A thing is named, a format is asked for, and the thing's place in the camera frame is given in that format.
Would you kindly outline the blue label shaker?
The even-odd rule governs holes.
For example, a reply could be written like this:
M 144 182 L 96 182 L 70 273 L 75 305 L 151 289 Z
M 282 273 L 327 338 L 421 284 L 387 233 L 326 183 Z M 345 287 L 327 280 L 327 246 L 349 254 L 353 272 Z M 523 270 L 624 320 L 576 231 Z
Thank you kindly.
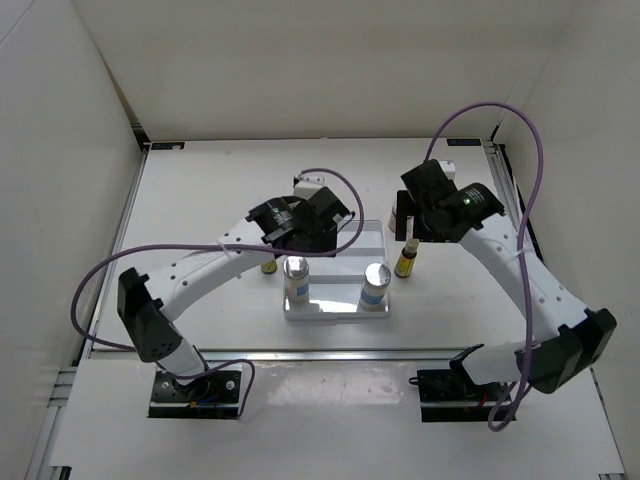
M 309 299 L 309 264 L 301 256 L 288 256 L 283 263 L 284 288 L 290 302 L 302 304 Z
M 359 306 L 370 311 L 382 309 L 390 282 L 391 271 L 386 264 L 369 264 L 364 271 Z

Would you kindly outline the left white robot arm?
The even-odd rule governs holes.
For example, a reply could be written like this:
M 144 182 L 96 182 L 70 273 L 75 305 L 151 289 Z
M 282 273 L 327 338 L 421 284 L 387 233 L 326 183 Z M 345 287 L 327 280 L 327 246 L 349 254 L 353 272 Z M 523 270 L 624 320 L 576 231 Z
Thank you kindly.
M 209 367 L 174 321 L 191 305 L 232 278 L 260 266 L 278 251 L 331 254 L 348 208 L 327 187 L 307 199 L 276 197 L 248 212 L 217 243 L 170 266 L 148 273 L 129 268 L 118 279 L 117 313 L 140 360 L 155 363 L 173 376 L 174 387 L 188 400 L 208 395 Z

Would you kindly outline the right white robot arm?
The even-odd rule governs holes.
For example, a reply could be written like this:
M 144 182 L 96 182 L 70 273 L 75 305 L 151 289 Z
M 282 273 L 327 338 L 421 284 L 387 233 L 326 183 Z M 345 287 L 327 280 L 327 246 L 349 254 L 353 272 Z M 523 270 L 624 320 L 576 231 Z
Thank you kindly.
M 396 238 L 457 243 L 502 287 L 525 319 L 525 338 L 478 344 L 450 362 L 449 387 L 470 400 L 486 384 L 522 380 L 550 394 L 596 362 L 617 321 L 571 294 L 533 252 L 519 245 L 505 208 L 481 183 L 456 187 L 437 160 L 404 173 L 397 193 Z

